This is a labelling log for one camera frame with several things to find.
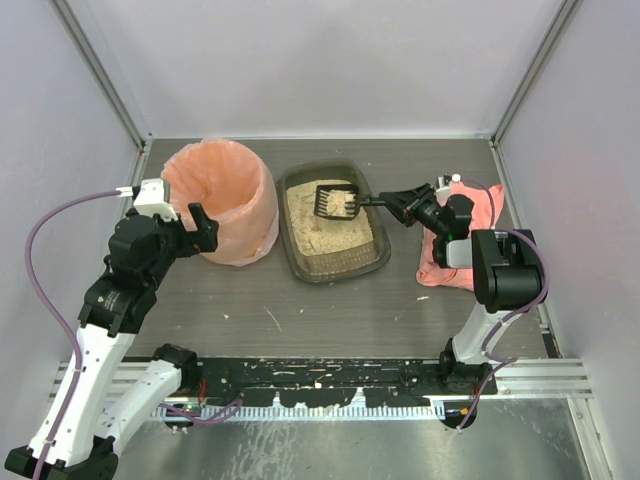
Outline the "bin with orange bag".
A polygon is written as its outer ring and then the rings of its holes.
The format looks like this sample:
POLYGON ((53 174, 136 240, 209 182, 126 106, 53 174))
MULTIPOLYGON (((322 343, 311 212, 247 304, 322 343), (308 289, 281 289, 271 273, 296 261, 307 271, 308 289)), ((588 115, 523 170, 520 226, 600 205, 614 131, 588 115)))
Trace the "bin with orange bag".
POLYGON ((248 147, 224 139, 189 144, 164 164, 161 177, 187 230, 196 229, 190 203, 201 204, 218 222, 218 247, 205 259, 243 267, 269 254, 279 233, 276 187, 266 164, 248 147))

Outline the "black litter scoop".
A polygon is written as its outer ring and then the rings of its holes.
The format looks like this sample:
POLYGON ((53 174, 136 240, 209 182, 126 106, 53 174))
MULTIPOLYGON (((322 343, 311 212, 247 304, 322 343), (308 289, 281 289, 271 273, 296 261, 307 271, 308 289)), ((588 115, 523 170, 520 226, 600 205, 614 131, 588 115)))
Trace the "black litter scoop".
POLYGON ((371 195, 360 195, 356 184, 318 185, 315 191, 313 213, 331 221, 351 221, 362 207, 383 207, 386 202, 371 195))

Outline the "grey litter box tray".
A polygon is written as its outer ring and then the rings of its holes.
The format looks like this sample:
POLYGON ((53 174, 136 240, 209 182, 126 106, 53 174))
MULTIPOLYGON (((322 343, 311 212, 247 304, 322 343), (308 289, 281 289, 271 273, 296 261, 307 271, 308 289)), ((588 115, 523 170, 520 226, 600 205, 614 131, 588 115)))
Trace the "grey litter box tray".
POLYGON ((310 283, 334 282, 371 273, 391 257, 381 214, 361 211, 356 220, 328 221, 314 215, 320 185, 357 185, 371 189, 356 164, 346 158, 305 163, 286 170, 276 182, 280 231, 293 272, 310 283))

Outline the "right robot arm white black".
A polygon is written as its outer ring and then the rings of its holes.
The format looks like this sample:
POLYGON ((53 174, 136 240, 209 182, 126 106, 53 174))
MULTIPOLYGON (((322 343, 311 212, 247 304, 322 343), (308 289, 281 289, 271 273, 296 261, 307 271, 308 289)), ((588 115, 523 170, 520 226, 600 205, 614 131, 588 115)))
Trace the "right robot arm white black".
POLYGON ((424 228, 420 273, 434 286, 466 286, 475 305, 462 329, 440 353, 436 379, 444 389, 478 390, 494 369, 492 350, 500 336, 548 292, 545 265, 527 230, 495 230, 479 218, 479 191, 460 184, 439 189, 383 192, 381 203, 402 224, 424 228))

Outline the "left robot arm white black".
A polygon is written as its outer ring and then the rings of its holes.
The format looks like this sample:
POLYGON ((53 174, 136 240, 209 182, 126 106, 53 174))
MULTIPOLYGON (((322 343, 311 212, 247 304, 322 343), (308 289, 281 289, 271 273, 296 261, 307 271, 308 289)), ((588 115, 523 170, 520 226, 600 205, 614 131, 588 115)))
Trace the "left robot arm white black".
POLYGON ((188 209, 193 231, 180 218, 145 215, 141 207, 118 222, 106 269, 85 293, 72 358, 54 402, 32 440, 9 451, 6 470, 30 479, 111 479, 145 418, 167 396, 200 384, 196 353, 165 344, 124 396, 110 410, 103 408, 114 375, 175 260, 217 248, 217 222, 198 203, 188 209))

